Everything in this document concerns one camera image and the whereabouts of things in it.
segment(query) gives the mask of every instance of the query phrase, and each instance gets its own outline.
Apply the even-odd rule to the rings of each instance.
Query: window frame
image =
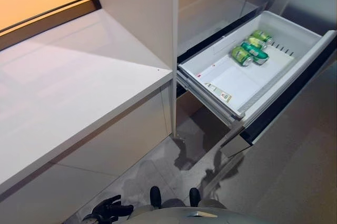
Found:
[[[5,29],[2,29],[1,31],[6,31],[10,28],[17,27],[19,25],[22,25],[26,22],[32,21],[36,18],[42,17],[46,14],[52,13],[56,10],[68,7],[72,4],[78,3],[82,0],[75,0],[73,2],[67,3],[65,5],[61,5],[57,8],[50,9],[49,11],[43,12],[41,14],[38,14],[36,16],[30,17],[26,20],[23,20],[19,23],[16,23],[10,27],[7,27]],[[30,24],[24,25],[18,29],[15,29],[11,32],[8,32],[4,35],[0,36],[0,51],[4,50],[12,45],[15,45],[21,41],[24,41],[30,37],[33,37],[37,34],[40,34],[46,30],[52,29],[54,27],[57,27],[59,25],[62,25],[68,21],[74,20],[78,17],[84,16],[90,12],[96,11],[98,9],[101,9],[102,6],[100,4],[99,0],[89,0],[86,2],[83,2],[81,4],[77,4],[73,7],[66,8],[63,11],[57,12],[55,14],[52,14],[50,16],[46,16],[40,20],[34,21]]]

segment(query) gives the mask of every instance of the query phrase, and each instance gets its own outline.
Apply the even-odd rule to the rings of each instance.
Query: beverage can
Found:
[[[261,65],[265,63],[269,58],[267,53],[261,51],[260,49],[249,44],[246,41],[241,43],[241,47],[253,56],[254,62],[256,62],[257,64]]]
[[[257,48],[260,49],[260,50],[263,50],[263,49],[265,49],[265,48],[267,47],[267,44],[266,44],[264,41],[259,40],[258,38],[255,38],[255,37],[253,37],[253,36],[249,36],[249,37],[246,39],[246,41],[247,41],[249,44],[251,44],[251,45],[257,47]]]
[[[258,38],[259,40],[264,41],[268,45],[273,42],[273,37],[269,35],[268,33],[261,31],[261,30],[256,30],[252,33],[253,37]]]
[[[250,55],[250,53],[240,46],[233,48],[232,56],[238,63],[240,63],[240,65],[244,67],[247,67],[253,61],[253,57]]]

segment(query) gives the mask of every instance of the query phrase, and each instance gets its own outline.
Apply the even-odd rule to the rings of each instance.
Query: gray tile floor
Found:
[[[337,223],[337,63],[302,90],[256,145],[227,159],[219,151],[223,126],[201,108],[115,180],[66,224],[78,224],[101,200],[122,194],[123,203],[148,204],[157,185],[163,201],[189,204],[198,187],[203,198],[273,223]]]
[[[117,194],[122,195],[123,204],[135,208],[149,204],[154,185],[161,190],[163,205],[172,206],[172,201],[166,202],[171,199],[178,199],[175,206],[189,205],[189,190],[211,180],[210,175],[228,162],[215,146],[228,128],[202,107],[185,119],[177,132],[177,138],[166,138],[65,223],[80,223],[96,204]]]

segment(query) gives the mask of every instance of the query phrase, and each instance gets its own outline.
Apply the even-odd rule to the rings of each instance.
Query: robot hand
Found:
[[[103,200],[92,213],[84,217],[82,223],[87,224],[111,224],[118,221],[118,217],[129,216],[133,212],[133,205],[122,206],[121,195]]]

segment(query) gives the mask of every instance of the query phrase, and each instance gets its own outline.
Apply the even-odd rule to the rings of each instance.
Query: can lid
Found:
[[[242,65],[243,66],[248,66],[249,64],[251,64],[252,63],[252,61],[253,61],[253,57],[248,57],[243,63],[242,63]]]

